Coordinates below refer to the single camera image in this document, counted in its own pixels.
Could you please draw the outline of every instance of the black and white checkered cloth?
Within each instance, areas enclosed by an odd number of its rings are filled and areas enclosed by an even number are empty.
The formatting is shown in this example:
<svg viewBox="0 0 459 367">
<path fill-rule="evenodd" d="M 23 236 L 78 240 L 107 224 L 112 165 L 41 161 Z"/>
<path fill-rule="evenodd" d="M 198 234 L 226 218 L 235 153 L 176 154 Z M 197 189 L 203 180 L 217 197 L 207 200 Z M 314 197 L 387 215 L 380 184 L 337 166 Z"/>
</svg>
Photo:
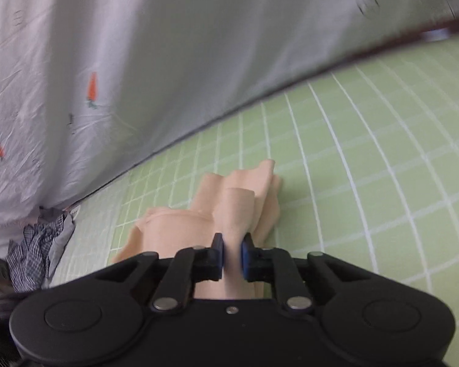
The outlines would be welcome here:
<svg viewBox="0 0 459 367">
<path fill-rule="evenodd" d="M 64 215 L 47 224 L 27 225 L 24 238 L 11 241 L 7 254 L 13 288 L 17 292 L 41 288 L 49 270 L 49 249 L 63 230 Z"/>
</svg>

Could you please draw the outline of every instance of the silver screw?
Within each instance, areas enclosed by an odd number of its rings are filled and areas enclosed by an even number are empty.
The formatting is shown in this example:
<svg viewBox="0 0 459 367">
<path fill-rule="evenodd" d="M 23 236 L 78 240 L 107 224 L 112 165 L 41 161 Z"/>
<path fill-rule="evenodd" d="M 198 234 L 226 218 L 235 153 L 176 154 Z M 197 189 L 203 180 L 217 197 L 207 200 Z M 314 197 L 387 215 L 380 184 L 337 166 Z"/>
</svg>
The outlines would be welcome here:
<svg viewBox="0 0 459 367">
<path fill-rule="evenodd" d="M 240 310 L 236 306 L 228 306 L 226 308 L 226 313 L 229 315 L 236 315 Z"/>
<path fill-rule="evenodd" d="M 158 298 L 153 302 L 153 306 L 155 309 L 165 311 L 165 310 L 172 310 L 179 305 L 176 299 L 174 298 Z"/>
<path fill-rule="evenodd" d="M 303 310 L 311 306 L 311 299 L 305 296 L 292 296 L 287 300 L 287 306 L 294 310 Z"/>
</svg>

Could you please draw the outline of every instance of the green surface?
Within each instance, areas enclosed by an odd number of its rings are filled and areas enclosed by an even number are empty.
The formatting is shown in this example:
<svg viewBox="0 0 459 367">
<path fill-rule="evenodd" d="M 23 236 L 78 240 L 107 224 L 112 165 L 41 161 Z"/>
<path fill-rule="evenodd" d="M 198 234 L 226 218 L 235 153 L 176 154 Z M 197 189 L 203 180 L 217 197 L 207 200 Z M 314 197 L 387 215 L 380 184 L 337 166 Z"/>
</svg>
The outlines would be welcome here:
<svg viewBox="0 0 459 367">
<path fill-rule="evenodd" d="M 459 326 L 459 38 L 300 84 L 136 167 L 110 257 L 147 208 L 186 208 L 203 173 L 265 158 L 283 178 L 269 245 L 428 291 Z M 459 366 L 459 328 L 447 360 Z"/>
</svg>

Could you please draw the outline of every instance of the peach fabric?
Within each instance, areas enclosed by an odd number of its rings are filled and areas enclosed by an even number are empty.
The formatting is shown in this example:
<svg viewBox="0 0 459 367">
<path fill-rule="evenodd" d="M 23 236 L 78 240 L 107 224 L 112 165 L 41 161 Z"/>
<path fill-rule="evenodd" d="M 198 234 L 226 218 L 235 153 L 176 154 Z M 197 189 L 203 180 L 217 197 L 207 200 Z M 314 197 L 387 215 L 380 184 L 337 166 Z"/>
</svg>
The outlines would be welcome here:
<svg viewBox="0 0 459 367">
<path fill-rule="evenodd" d="M 274 161 L 264 160 L 252 170 L 228 176 L 205 174 L 187 210 L 149 208 L 132 228 L 127 244 L 114 258 L 119 262 L 144 251 L 170 258 L 186 247 L 211 245 L 214 233 L 225 243 L 223 279 L 196 285 L 196 298 L 248 299 L 263 296 L 261 283 L 247 283 L 242 276 L 240 247 L 250 232 L 256 246 L 264 245 L 279 218 L 277 193 L 281 180 L 274 175 Z"/>
</svg>

